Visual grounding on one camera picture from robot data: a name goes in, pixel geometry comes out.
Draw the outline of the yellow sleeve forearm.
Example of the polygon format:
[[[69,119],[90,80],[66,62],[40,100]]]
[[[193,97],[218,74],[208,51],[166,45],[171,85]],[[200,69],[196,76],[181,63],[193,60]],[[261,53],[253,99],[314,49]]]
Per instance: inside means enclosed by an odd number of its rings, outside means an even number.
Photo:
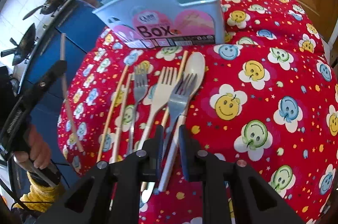
[[[54,187],[48,184],[43,186],[44,180],[40,180],[39,176],[30,172],[27,172],[27,178],[30,182],[30,191],[23,194],[19,200],[30,210],[45,213],[65,193],[61,182]]]

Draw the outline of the person's left hand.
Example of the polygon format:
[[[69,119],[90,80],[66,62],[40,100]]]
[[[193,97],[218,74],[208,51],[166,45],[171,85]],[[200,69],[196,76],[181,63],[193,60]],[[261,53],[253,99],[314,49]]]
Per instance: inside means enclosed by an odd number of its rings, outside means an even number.
[[[31,159],[35,168],[45,169],[50,164],[51,149],[34,125],[31,125],[29,131],[26,132],[25,141],[30,147],[30,152],[16,151],[14,153],[16,164],[24,168],[23,164]]]

